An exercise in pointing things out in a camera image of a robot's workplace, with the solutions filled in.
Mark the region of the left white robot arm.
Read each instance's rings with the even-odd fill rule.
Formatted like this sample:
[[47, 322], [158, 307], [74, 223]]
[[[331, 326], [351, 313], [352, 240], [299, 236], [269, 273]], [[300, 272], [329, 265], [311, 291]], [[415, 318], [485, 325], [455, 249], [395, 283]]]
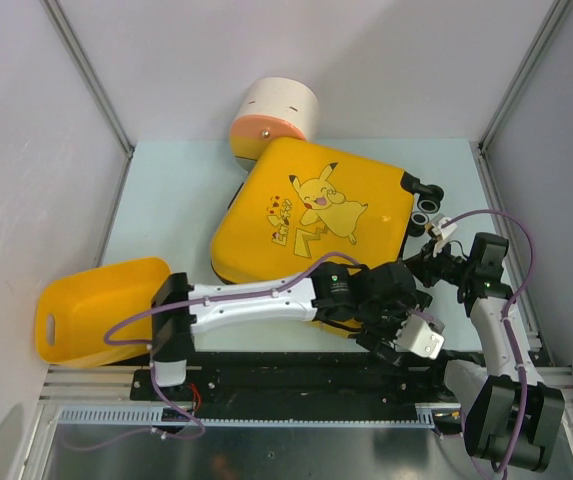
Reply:
[[192, 285], [175, 273], [152, 300], [151, 385], [165, 399], [180, 397], [195, 334], [254, 322], [319, 322], [383, 359], [395, 348], [435, 359], [444, 338], [422, 310], [430, 301], [400, 261], [374, 268], [324, 261], [277, 280], [223, 286]]

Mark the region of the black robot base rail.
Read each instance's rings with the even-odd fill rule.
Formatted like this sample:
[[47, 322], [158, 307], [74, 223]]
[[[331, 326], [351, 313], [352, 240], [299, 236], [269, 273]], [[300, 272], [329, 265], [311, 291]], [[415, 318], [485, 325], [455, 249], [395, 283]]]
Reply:
[[452, 404], [446, 361], [405, 355], [399, 366], [369, 353], [198, 352], [184, 384], [163, 388], [174, 402], [208, 413], [367, 417], [416, 404]]

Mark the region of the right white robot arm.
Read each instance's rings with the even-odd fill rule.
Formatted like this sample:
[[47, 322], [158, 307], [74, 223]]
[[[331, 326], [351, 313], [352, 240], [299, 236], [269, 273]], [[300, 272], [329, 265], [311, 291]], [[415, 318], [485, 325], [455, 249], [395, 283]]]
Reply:
[[450, 360], [427, 376], [429, 393], [461, 405], [465, 448], [497, 473], [513, 466], [547, 469], [565, 410], [563, 394], [546, 385], [529, 356], [523, 323], [503, 283], [507, 239], [475, 236], [466, 257], [455, 256], [438, 237], [405, 264], [425, 287], [445, 281], [457, 289], [481, 342], [484, 363]]

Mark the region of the yellow Pikachu suitcase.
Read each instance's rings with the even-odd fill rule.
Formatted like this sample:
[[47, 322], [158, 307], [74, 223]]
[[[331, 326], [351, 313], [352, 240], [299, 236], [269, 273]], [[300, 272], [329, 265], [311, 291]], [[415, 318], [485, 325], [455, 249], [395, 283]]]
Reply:
[[233, 284], [307, 269], [330, 252], [370, 268], [401, 256], [444, 191], [401, 167], [292, 138], [269, 143], [211, 242], [211, 266]]

